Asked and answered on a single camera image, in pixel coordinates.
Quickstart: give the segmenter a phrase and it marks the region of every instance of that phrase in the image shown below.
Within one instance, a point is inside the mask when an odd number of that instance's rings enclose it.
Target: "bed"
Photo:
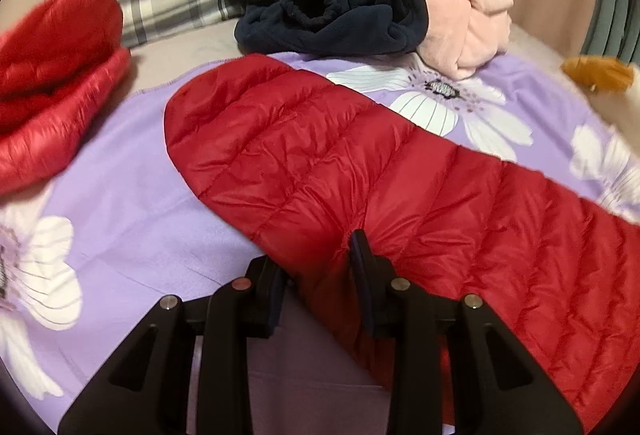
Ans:
[[[3,0],[0,8],[4,28],[24,11],[19,0]],[[2,355],[11,360],[9,373],[0,368],[0,396],[6,399],[0,401],[0,413],[5,417],[2,408],[13,417],[19,412],[32,433],[55,433],[74,397],[160,297],[175,293],[187,300],[211,294],[244,274],[249,261],[260,255],[191,195],[162,139],[167,99],[188,79],[241,56],[235,23],[228,20],[133,49],[134,68],[69,169],[2,203],[0,224],[20,231],[21,238],[31,237],[27,253],[49,264],[52,272],[45,276],[52,299],[59,300],[55,315],[29,299],[20,304],[19,314],[0,310]],[[583,146],[589,141],[598,142],[602,158],[618,140],[617,132],[559,72],[562,55],[519,26],[512,29],[508,55],[462,84],[421,68],[412,56],[277,58],[362,91],[459,144],[542,170],[592,200],[606,189],[605,177],[576,177],[571,165],[591,154],[592,148]],[[488,140],[477,123],[474,129],[469,118],[441,98],[416,99],[417,86],[434,81],[479,94],[494,109],[490,125],[499,137],[494,133]],[[552,154],[543,158],[542,152]],[[640,169],[633,155],[625,154],[623,167]],[[607,169],[600,168],[600,173]],[[624,201],[610,211],[640,216],[638,202]],[[276,335],[268,342],[252,341],[248,348],[257,434],[383,432],[388,393],[338,347],[292,291]],[[16,423],[21,431],[15,432],[25,433]],[[193,425],[189,428],[194,433]],[[444,431],[452,433],[452,427]]]

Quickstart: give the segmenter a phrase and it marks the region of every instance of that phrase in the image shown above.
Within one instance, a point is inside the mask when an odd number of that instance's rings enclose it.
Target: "bed sheet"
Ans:
[[[159,297],[210,294],[260,254],[191,194],[164,149],[166,101],[215,63],[148,90],[205,56],[239,55],[222,34],[212,41],[216,27],[141,47],[138,73],[122,94],[139,95],[99,124],[65,173],[0,209],[0,243],[14,253],[2,262],[10,279],[0,300],[0,354],[54,430]],[[624,142],[582,98],[516,56],[496,58],[464,82],[439,76],[414,54],[276,57],[454,142],[541,170],[638,221],[640,169]],[[249,368],[257,434],[384,432],[388,394],[292,293],[274,338],[249,345]]]

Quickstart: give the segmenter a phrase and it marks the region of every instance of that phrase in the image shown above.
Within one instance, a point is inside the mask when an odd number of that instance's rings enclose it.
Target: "red puffer jacket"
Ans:
[[[129,66],[116,0],[47,0],[0,36],[0,195],[63,170]]]
[[[195,195],[279,262],[383,383],[392,348],[361,330],[347,266],[359,227],[429,292],[480,294],[587,431],[638,366],[640,229],[542,174],[264,56],[185,84],[164,126]]]

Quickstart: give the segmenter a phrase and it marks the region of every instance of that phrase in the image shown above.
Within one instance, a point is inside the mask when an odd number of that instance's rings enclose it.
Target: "peach cloth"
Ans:
[[[427,66],[460,80],[500,52],[511,31],[513,0],[426,0],[429,30],[418,46]]]

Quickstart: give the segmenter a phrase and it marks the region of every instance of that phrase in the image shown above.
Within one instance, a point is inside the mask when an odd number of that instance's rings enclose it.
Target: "lavender fabric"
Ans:
[[[635,158],[583,100],[514,56],[496,58],[463,82],[425,68],[414,54],[367,60],[318,60],[290,52],[274,57],[362,92],[456,143],[540,170],[637,220]],[[37,364],[58,386],[48,389],[60,390],[60,397],[50,391],[34,398],[15,368],[8,368],[54,430],[92,374],[163,295],[189,300],[211,294],[244,274],[260,255],[197,200],[164,146],[167,100],[214,66],[196,68],[121,104],[57,180],[44,208],[43,217],[64,217],[72,224],[65,261],[75,271],[81,309],[64,329],[47,327],[26,309],[8,314],[21,314]],[[249,368],[257,435],[385,432],[388,394],[292,293],[274,338],[250,343]]]

